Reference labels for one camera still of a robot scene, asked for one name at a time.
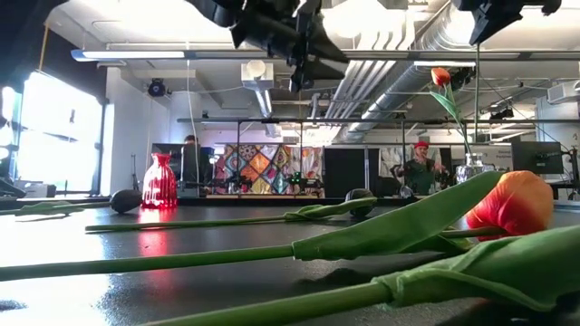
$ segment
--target orange tulip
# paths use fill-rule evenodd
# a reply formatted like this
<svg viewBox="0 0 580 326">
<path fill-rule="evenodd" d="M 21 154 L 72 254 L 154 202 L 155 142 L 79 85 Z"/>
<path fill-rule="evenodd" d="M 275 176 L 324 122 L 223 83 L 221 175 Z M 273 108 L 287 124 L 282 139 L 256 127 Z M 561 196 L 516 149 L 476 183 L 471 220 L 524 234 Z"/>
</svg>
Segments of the orange tulip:
<svg viewBox="0 0 580 326">
<path fill-rule="evenodd" d="M 552 220 L 552 195 L 552 188 L 532 172 L 509 172 L 468 212 L 467 223 L 471 229 L 499 226 L 506 230 L 505 235 L 482 236 L 481 241 L 544 231 Z"/>
<path fill-rule="evenodd" d="M 433 68 L 431 69 L 431 78 L 435 85 L 443 87 L 451 82 L 450 73 L 443 68 Z"/>
</svg>

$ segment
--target spotlight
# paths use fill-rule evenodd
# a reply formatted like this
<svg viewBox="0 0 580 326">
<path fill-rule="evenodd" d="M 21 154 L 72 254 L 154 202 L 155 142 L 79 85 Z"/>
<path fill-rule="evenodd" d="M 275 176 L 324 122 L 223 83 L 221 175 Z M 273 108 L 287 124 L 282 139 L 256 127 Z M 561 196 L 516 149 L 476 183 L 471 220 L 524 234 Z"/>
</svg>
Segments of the spotlight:
<svg viewBox="0 0 580 326">
<path fill-rule="evenodd" d="M 511 108 L 501 110 L 500 112 L 493 113 L 489 116 L 490 120 L 503 120 L 505 118 L 514 118 L 514 111 Z"/>
<path fill-rule="evenodd" d="M 525 5 L 542 5 L 542 13 L 555 13 L 562 0 L 452 0 L 460 11 L 470 11 L 475 19 L 471 34 L 471 45 L 483 43 L 489 37 L 512 23 L 521 20 L 520 14 Z"/>
<path fill-rule="evenodd" d="M 151 97 L 163 97 L 167 94 L 167 87 L 163 83 L 163 79 L 161 78 L 153 78 L 151 80 L 151 85 L 147 89 L 147 93 Z"/>
</svg>

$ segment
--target tulip leaf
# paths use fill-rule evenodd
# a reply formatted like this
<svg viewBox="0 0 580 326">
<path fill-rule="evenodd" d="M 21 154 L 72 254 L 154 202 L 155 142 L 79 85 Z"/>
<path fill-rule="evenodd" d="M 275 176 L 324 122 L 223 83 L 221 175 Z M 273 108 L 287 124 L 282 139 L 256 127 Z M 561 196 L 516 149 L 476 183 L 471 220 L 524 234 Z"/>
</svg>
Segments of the tulip leaf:
<svg viewBox="0 0 580 326">
<path fill-rule="evenodd" d="M 398 254 L 430 239 L 457 222 L 498 183 L 489 171 L 419 202 L 342 230 L 292 243 L 296 259 L 338 260 L 363 255 Z"/>
<path fill-rule="evenodd" d="M 345 201 L 339 205 L 306 206 L 299 209 L 297 212 L 284 214 L 284 218 L 286 222 L 323 220 L 331 218 L 332 216 L 346 214 L 355 208 L 372 206 L 376 201 L 376 197 L 363 197 Z"/>
<path fill-rule="evenodd" d="M 84 209 L 78 206 L 71 205 L 66 201 L 58 202 L 43 202 L 35 205 L 27 205 L 15 212 L 15 216 L 26 215 L 58 215 L 82 212 Z"/>
<path fill-rule="evenodd" d="M 547 312 L 558 297 L 580 291 L 580 226 L 508 237 L 466 254 L 375 278 L 393 295 L 390 306 L 482 297 Z"/>
<path fill-rule="evenodd" d="M 446 254 L 465 254 L 473 245 L 470 240 L 465 238 L 447 239 L 441 235 L 435 235 L 406 248 L 401 254 L 414 254 L 425 251 Z"/>
<path fill-rule="evenodd" d="M 445 96 L 438 94 L 434 91 L 432 91 L 430 94 L 432 97 L 435 98 L 435 100 L 437 100 L 437 102 L 439 102 L 443 106 L 443 108 L 445 108 L 445 110 L 451 115 L 451 117 L 453 117 L 453 119 L 458 120 L 459 116 L 457 113 L 457 106 L 455 104 L 453 104 Z"/>
</svg>

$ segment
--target colorful quilt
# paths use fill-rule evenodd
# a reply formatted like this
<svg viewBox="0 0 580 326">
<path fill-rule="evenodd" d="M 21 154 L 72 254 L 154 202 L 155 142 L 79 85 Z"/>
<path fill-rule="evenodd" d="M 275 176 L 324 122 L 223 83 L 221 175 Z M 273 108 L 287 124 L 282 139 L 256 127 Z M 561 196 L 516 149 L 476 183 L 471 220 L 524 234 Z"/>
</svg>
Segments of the colorful quilt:
<svg viewBox="0 0 580 326">
<path fill-rule="evenodd" d="M 240 145 L 239 170 L 242 176 L 252 181 L 246 189 L 254 194 L 292 195 L 298 189 L 288 184 L 287 179 L 300 170 L 304 177 L 322 180 L 322 148 L 300 148 L 285 145 Z M 237 171 L 237 145 L 226 145 L 223 159 L 216 165 L 215 178 L 231 177 Z"/>
</svg>

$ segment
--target ceiling duct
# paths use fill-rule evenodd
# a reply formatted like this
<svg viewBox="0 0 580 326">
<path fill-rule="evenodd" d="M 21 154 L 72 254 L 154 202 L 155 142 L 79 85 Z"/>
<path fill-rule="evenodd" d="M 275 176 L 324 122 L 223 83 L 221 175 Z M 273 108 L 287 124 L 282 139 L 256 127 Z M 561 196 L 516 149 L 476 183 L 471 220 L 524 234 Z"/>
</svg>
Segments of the ceiling duct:
<svg viewBox="0 0 580 326">
<path fill-rule="evenodd" d="M 453 5 L 448 5 L 423 36 L 415 42 L 412 50 L 468 50 L 469 33 L 473 25 L 470 13 L 462 13 Z M 363 119 L 383 119 L 393 110 L 405 104 L 412 95 L 402 95 L 420 91 L 431 81 L 430 67 L 415 66 L 414 62 L 397 62 L 388 72 L 385 81 L 379 86 L 380 92 L 362 115 Z M 364 138 L 366 132 L 376 123 L 352 123 L 343 128 L 338 135 L 340 141 L 357 142 Z"/>
<path fill-rule="evenodd" d="M 272 117 L 272 100 L 270 89 L 274 87 L 274 65 L 261 60 L 242 63 L 242 84 L 256 93 L 257 103 L 262 116 Z M 266 124 L 266 135 L 271 138 L 280 137 L 282 129 L 276 124 Z"/>
</svg>

